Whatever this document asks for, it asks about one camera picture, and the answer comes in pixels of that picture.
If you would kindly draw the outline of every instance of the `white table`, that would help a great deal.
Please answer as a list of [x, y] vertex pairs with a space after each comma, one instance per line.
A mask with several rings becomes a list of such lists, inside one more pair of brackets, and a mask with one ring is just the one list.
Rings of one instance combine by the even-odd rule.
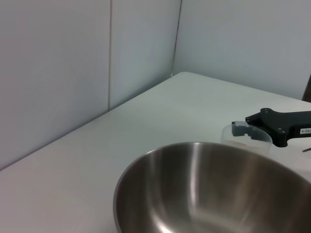
[[[0, 172], [1, 233], [115, 233], [115, 185], [137, 157], [185, 141], [220, 142], [221, 130], [268, 107], [311, 104], [180, 73]], [[311, 178], [311, 138], [273, 146], [273, 159]]]

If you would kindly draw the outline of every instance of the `transparent container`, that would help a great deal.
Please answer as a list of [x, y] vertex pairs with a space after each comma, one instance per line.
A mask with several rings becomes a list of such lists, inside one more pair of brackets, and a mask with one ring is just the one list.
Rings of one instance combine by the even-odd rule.
[[272, 139], [265, 131], [248, 125], [245, 121], [236, 121], [223, 129], [221, 143], [267, 155]]

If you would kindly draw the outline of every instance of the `dark object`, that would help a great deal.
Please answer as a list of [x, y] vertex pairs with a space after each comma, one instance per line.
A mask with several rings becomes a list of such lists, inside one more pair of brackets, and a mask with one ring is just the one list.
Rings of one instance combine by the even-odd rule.
[[309, 82], [307, 84], [302, 100], [311, 103], [311, 77], [309, 78]]
[[179, 143], [135, 160], [113, 209], [119, 233], [311, 233], [311, 184], [246, 150]]
[[308, 149], [303, 150], [302, 152], [307, 152], [307, 151], [310, 151], [310, 150], [311, 150], [311, 148], [308, 148]]
[[[246, 117], [245, 121], [268, 133], [277, 147], [286, 147], [292, 138], [311, 137], [311, 111], [279, 113], [262, 108], [260, 113]], [[239, 130], [232, 133], [234, 136], [242, 134]]]

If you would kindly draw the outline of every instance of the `white backdrop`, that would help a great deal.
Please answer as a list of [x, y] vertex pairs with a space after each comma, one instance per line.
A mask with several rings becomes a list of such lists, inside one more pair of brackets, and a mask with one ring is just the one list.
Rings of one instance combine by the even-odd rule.
[[311, 74], [310, 0], [183, 0], [174, 74], [301, 99]]
[[180, 0], [113, 0], [111, 107], [172, 73]]
[[0, 1], [0, 168], [107, 111], [110, 0]]

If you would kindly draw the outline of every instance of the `metal bowl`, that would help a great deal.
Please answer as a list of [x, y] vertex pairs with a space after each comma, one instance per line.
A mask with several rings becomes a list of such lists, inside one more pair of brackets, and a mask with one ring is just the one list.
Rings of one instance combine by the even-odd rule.
[[174, 144], [126, 169], [114, 217], [120, 233], [311, 233], [311, 184], [245, 150]]

